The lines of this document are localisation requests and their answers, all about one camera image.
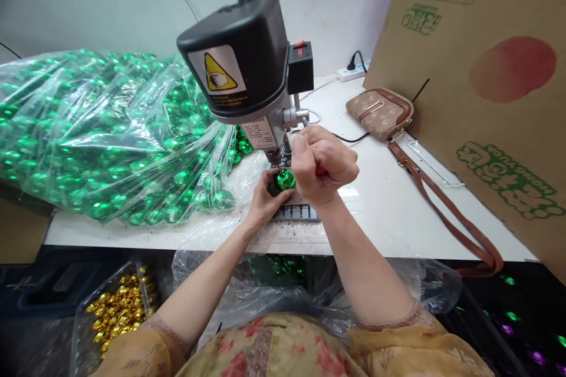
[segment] yellow warning label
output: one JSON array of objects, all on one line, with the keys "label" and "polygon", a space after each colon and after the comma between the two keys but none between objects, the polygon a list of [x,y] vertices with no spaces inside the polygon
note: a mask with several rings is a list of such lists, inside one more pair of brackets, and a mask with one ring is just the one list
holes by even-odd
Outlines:
[{"label": "yellow warning label", "polygon": [[238,86],[238,83],[208,53],[205,53],[205,68],[209,90],[231,90]]}]

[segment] sleeve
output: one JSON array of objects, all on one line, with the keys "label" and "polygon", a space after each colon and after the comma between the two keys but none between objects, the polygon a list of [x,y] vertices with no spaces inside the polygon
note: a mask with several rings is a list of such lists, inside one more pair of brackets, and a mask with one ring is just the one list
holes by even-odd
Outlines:
[{"label": "sleeve", "polygon": [[185,364],[186,347],[157,314],[136,331],[116,337],[93,377],[173,377]]},{"label": "sleeve", "polygon": [[475,350],[446,331],[419,302],[399,322],[359,323],[348,335],[352,357],[370,376],[493,376]]}]

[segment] work table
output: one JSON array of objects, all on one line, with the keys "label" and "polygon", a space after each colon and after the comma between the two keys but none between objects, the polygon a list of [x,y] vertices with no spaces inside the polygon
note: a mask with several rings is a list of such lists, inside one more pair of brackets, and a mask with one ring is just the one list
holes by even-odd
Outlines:
[{"label": "work table", "polygon": [[[320,87],[334,76],[315,79]],[[356,139],[365,131],[345,110],[350,98],[364,91],[363,78],[349,82],[333,81],[316,90],[301,102],[321,116],[320,124],[347,139]],[[488,236],[506,261],[537,260],[535,256],[497,219],[466,187],[457,184],[453,174],[432,158],[421,146],[420,154],[408,144],[413,139],[404,135],[399,144],[431,178],[441,186],[460,211]],[[446,229],[414,185],[411,175],[397,164],[389,149],[366,137],[352,144],[358,153],[360,174],[354,183],[341,189],[348,208],[366,231],[370,240],[386,257],[419,257],[435,259],[476,259]],[[261,152],[243,160],[234,173],[238,178],[257,176],[264,159]],[[467,233],[444,205],[440,209],[456,226]],[[102,226],[86,216],[56,212],[45,244],[67,246],[129,247],[138,249],[214,250],[228,235],[223,220],[237,224],[240,211],[228,214],[192,214],[175,225],[133,227],[120,221]],[[209,233],[199,237],[198,228],[206,226]],[[215,226],[223,228],[213,231]],[[321,224],[303,223],[271,225],[249,248],[257,253],[332,254]]]}]

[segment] beige handbag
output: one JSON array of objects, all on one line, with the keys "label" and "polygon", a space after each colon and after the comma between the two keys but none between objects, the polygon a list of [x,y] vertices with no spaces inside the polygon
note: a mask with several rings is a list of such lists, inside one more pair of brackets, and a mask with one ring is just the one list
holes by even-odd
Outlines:
[{"label": "beige handbag", "polygon": [[[436,183],[401,149],[396,140],[403,134],[403,130],[411,123],[414,112],[413,104],[397,93],[385,88],[368,90],[354,97],[346,103],[346,110],[352,115],[373,137],[386,143],[389,150],[395,155],[399,165],[405,167],[413,176],[419,191],[436,211],[448,230],[483,263],[474,268],[459,269],[462,277],[489,277],[497,274],[503,268],[503,258],[491,241],[464,215],[456,205],[444,194]],[[425,186],[426,183],[432,192],[440,198],[456,218],[466,227],[476,241],[471,241],[458,230],[431,201]]]}]

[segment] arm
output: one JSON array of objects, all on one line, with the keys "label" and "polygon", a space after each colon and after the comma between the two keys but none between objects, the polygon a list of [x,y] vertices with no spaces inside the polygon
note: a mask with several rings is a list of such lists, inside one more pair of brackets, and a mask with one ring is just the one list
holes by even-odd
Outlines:
[{"label": "arm", "polygon": [[287,200],[293,190],[277,197],[267,192],[278,168],[264,171],[254,189],[254,199],[246,219],[168,298],[157,315],[191,349],[205,330],[212,313],[249,243]]},{"label": "arm", "polygon": [[[344,290],[358,320],[368,325],[399,321],[411,312],[414,300],[337,192],[356,179],[356,160],[356,152],[317,125],[302,130],[293,140],[291,169],[297,189],[323,221]],[[317,176],[317,165],[328,174]]]}]

